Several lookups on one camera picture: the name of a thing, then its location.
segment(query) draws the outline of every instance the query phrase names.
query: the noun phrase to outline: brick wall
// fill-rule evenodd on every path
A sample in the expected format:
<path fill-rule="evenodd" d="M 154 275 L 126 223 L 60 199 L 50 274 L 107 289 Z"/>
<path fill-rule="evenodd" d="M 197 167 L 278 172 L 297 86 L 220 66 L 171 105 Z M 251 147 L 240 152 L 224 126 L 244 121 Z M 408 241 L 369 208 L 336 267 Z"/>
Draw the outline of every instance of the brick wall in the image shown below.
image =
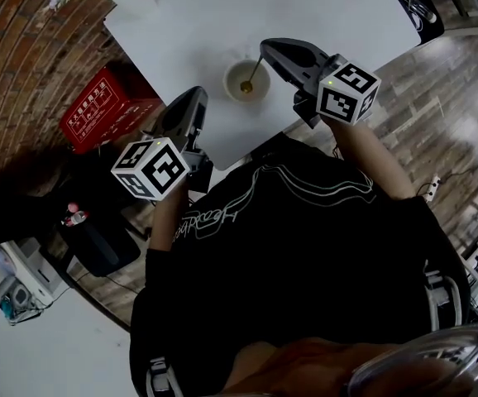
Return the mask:
<path fill-rule="evenodd" d="M 0 173 L 63 146 L 66 108 L 107 61 L 124 57 L 103 28 L 110 0 L 47 5 L 0 0 Z"/>

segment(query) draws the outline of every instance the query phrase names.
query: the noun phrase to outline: red crate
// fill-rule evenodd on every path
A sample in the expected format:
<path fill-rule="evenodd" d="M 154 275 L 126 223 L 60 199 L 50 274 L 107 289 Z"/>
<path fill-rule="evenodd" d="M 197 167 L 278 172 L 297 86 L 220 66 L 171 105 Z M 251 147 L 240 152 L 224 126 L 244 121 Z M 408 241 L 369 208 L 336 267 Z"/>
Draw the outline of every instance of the red crate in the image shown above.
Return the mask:
<path fill-rule="evenodd" d="M 85 153 L 136 129 L 162 101 L 134 65 L 108 63 L 87 85 L 59 126 Z"/>

